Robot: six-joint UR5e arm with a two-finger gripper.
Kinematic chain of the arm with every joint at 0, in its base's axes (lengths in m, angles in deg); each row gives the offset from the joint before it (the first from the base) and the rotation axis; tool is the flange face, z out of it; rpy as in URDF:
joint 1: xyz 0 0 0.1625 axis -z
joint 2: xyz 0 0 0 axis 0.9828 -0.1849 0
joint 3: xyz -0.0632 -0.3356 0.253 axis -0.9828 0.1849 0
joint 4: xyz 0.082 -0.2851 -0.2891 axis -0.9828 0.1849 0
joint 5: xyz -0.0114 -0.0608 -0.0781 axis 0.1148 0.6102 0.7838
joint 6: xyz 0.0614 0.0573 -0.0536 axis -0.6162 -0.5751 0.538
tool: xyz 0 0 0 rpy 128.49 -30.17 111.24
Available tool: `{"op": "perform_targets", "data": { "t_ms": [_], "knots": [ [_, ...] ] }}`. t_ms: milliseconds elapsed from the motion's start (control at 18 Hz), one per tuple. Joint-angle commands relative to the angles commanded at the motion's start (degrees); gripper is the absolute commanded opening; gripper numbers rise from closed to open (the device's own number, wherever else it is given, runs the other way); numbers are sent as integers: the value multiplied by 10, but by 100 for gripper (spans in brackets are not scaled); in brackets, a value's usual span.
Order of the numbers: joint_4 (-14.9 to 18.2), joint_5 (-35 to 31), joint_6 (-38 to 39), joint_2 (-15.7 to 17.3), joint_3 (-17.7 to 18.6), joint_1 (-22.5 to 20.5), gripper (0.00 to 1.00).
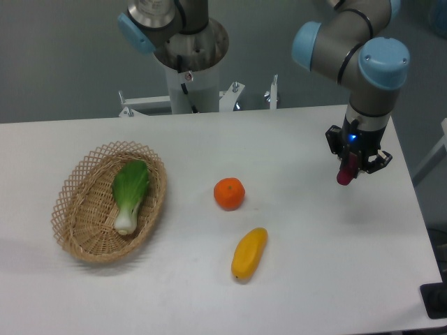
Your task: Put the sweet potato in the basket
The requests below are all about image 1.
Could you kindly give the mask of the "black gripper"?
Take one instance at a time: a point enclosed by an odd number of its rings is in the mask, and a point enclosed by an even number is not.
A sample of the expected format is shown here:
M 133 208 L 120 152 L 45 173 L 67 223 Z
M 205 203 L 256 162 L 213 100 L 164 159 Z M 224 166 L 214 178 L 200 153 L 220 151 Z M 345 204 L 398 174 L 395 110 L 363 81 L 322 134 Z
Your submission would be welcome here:
M 387 151 L 380 150 L 385 129 L 383 123 L 376 125 L 369 118 L 346 115 L 342 129 L 332 125 L 325 136 L 332 154 L 343 161 L 356 157 L 361 161 L 359 170 L 372 174 L 386 168 L 393 159 Z

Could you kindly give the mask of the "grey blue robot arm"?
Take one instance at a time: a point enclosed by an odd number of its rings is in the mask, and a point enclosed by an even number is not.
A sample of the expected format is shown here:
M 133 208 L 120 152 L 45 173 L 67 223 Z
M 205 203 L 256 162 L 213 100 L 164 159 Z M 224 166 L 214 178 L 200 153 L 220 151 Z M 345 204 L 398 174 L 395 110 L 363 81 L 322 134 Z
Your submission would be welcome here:
M 406 81 L 410 55 L 400 41 L 380 36 L 398 13 L 398 1 L 333 1 L 332 7 L 336 17 L 329 24 L 300 27 L 291 56 L 351 93 L 342 126 L 325 134 L 340 160 L 337 180 L 346 185 L 392 160 L 381 139 Z M 228 34 L 210 17 L 206 1 L 129 1 L 117 24 L 135 50 L 153 54 L 164 67 L 173 113 L 233 108 L 220 97 L 217 84 Z

